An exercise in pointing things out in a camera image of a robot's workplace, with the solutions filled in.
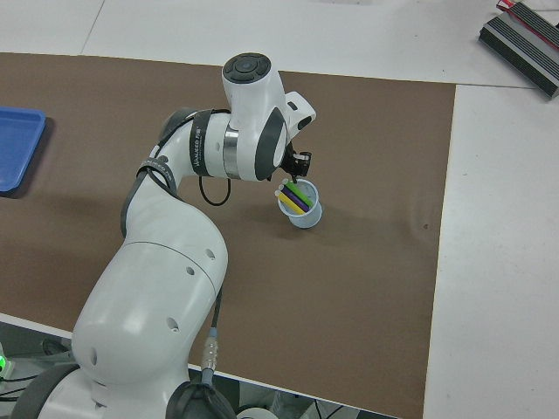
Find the black and gray metal device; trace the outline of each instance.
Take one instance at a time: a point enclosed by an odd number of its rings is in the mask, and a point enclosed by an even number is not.
[[[524,3],[517,3],[483,25],[487,44],[551,99],[559,93],[559,29]]]

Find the yellow marker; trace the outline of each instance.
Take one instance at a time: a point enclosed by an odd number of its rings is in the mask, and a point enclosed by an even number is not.
[[[279,192],[278,190],[276,190],[275,195],[278,197],[278,199],[280,201],[282,201],[287,207],[289,207],[289,209],[291,211],[293,211],[295,214],[297,214],[298,216],[302,216],[303,214],[305,214],[305,211],[303,211],[301,208],[299,208],[291,199],[289,199],[286,194],[284,194],[283,192]]]

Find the marker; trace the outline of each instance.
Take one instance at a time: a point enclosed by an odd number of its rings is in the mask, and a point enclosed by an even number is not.
[[[306,205],[308,205],[308,208],[312,208],[313,207],[313,202],[308,199],[308,197],[303,194],[299,188],[297,188],[297,185],[295,185],[293,182],[284,179],[283,181],[281,181],[284,185],[286,185],[289,190],[291,190],[295,195],[297,195],[297,197],[299,197],[299,199],[301,199],[302,202],[304,202]]]
[[[302,202],[301,199],[299,199],[291,190],[289,190],[289,188],[286,185],[280,185],[279,191],[282,192],[283,194],[286,194],[286,196],[289,199],[291,199],[295,203],[295,205],[297,205],[303,211],[308,212],[310,210],[310,208],[308,208],[308,205]]]
[[[295,205],[295,203],[291,199],[289,199],[286,196],[286,194],[284,194],[283,192],[276,190],[275,195],[278,197],[280,201],[282,201],[291,211],[293,211],[298,216],[302,216],[303,214],[305,214],[305,211],[303,211],[301,208]]]

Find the green marker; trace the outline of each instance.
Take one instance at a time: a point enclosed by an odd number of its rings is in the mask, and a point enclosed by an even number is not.
[[[284,185],[287,186],[287,188],[289,190],[291,190],[295,195],[297,195],[297,197],[299,199],[301,199],[302,202],[304,202],[306,205],[308,205],[308,208],[313,208],[313,202],[308,199],[308,196],[306,196],[305,194],[303,194],[299,188],[297,188],[297,185],[295,185],[293,182],[284,179],[283,181],[281,181]]]

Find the cup of markers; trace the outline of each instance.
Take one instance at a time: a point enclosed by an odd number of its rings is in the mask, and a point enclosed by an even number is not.
[[[318,199],[318,190],[305,179],[293,183],[284,179],[275,191],[281,212],[289,217],[289,221],[300,229],[310,229],[322,217],[322,206]]]

